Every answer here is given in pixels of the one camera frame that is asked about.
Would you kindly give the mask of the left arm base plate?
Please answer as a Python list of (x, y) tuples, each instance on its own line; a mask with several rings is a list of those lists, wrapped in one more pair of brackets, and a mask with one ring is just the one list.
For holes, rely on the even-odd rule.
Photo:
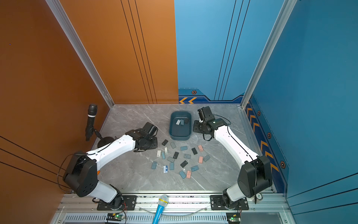
[(135, 210), (137, 196), (124, 195), (115, 197), (110, 203), (100, 200), (97, 206), (98, 211), (133, 211)]

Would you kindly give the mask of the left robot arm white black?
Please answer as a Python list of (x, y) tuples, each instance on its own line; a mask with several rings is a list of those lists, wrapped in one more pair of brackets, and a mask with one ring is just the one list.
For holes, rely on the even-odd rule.
[(111, 210), (122, 208), (124, 199), (119, 189), (98, 180), (100, 169), (127, 152), (156, 149), (158, 128), (147, 122), (143, 128), (130, 130), (118, 139), (88, 152), (74, 153), (63, 175), (63, 181), (79, 196), (99, 199)]

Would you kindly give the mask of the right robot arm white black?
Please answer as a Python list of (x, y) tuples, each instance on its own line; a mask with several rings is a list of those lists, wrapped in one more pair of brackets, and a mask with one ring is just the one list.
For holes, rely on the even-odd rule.
[(247, 147), (233, 133), (227, 122), (222, 118), (215, 118), (210, 107), (198, 109), (198, 115), (200, 119), (194, 121), (193, 131), (216, 139), (240, 168), (237, 183), (223, 191), (224, 206), (233, 210), (242, 205), (240, 201), (245, 198), (258, 200), (257, 195), (273, 184), (270, 160)]

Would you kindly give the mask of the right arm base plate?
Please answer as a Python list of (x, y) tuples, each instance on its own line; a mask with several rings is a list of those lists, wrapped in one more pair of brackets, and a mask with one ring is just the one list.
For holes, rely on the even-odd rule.
[(237, 201), (231, 201), (224, 195), (210, 195), (211, 210), (239, 210), (248, 211), (249, 204), (246, 198), (239, 199)]

